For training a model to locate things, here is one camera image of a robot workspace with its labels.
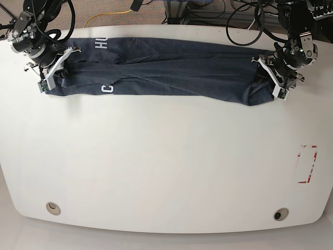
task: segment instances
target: floor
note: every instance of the floor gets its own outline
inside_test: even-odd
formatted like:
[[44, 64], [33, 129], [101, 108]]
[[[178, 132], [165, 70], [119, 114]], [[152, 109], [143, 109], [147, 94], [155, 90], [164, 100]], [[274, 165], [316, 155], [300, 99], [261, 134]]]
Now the floor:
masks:
[[[119, 12], [130, 9], [133, 0], [72, 0], [75, 13], [76, 13], [76, 28], [82, 28], [84, 23], [90, 18], [101, 13]], [[226, 11], [233, 11], [231, 5], [233, 1], [234, 7], [239, 7], [242, 3], [234, 0], [213, 0], [212, 4], [203, 7], [217, 12], [222, 12], [225, 8]], [[0, 0], [0, 3], [5, 6], [14, 16], [19, 16], [22, 12], [23, 0]], [[246, 10], [246, 12], [253, 12], [254, 8]], [[126, 25], [126, 24], [161, 24], [165, 18], [164, 5], [162, 1], [154, 0], [150, 4], [141, 7], [139, 12], [130, 12], [121, 15], [107, 15], [95, 18], [87, 27], [95, 26], [110, 26], [110, 25]], [[0, 9], [0, 23], [7, 24], [10, 20], [9, 16]], [[48, 29], [65, 30], [70, 27], [71, 14], [68, 4], [63, 4], [59, 16], [49, 24]], [[247, 28], [248, 24], [238, 25], [239, 28]], [[283, 29], [273, 28], [271, 31], [283, 33]]]

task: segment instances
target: dark blue fabric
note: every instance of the dark blue fabric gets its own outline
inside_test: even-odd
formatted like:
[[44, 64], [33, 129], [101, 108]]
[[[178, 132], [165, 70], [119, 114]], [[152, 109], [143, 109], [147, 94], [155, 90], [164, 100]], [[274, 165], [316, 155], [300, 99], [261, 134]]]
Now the dark blue fabric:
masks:
[[253, 106], [273, 100], [272, 83], [252, 57], [272, 52], [154, 38], [70, 39], [71, 76], [55, 78], [52, 95], [202, 95]]

